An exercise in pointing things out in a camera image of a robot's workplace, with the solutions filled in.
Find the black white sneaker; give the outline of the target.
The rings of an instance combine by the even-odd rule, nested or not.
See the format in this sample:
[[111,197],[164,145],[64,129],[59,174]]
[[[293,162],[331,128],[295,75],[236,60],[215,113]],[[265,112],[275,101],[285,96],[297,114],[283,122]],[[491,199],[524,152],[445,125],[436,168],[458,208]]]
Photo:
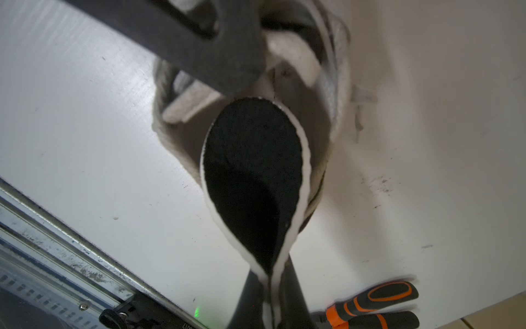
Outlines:
[[162,146],[198,180],[205,136],[227,104],[264,97],[285,105],[310,146],[309,219],[321,201],[327,163],[346,112],[377,97],[352,82],[349,28],[320,1],[261,1],[259,6],[267,62],[261,77],[227,96],[159,60],[152,128]]

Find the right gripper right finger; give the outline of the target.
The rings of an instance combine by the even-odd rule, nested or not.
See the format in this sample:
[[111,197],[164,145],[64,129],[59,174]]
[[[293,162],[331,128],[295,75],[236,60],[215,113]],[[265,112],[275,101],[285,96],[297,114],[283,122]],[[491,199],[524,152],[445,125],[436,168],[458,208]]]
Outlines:
[[286,261],[282,274],[279,286],[279,306],[281,311],[279,328],[316,328],[315,323],[311,320],[291,258]]

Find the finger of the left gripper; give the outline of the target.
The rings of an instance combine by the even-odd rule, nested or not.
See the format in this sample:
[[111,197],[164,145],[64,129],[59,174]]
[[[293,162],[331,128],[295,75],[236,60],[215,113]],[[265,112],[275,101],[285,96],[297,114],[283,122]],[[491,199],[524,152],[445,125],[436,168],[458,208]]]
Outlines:
[[256,1],[212,1],[216,22],[207,30],[169,1],[70,1],[175,68],[233,96],[265,71]]

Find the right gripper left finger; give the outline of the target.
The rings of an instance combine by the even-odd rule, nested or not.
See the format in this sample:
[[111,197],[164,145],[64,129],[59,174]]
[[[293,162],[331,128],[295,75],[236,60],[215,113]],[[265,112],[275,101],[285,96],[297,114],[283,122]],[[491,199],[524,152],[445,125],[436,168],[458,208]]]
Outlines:
[[264,287],[256,274],[248,273],[228,329],[263,329]]

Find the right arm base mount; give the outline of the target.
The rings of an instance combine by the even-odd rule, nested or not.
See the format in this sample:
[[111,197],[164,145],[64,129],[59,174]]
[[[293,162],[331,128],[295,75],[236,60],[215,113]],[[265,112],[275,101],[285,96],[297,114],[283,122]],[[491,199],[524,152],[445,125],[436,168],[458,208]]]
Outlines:
[[115,308],[103,310],[99,322],[106,328],[203,328],[189,319],[184,319],[143,293],[136,293]]

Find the black insole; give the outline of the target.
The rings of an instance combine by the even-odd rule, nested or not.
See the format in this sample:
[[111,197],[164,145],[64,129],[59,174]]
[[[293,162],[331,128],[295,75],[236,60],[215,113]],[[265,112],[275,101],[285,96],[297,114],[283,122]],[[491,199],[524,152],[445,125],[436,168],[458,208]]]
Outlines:
[[310,147],[283,105],[246,97],[226,105],[201,151],[212,218],[264,287],[264,328],[279,328],[279,286],[310,195]]

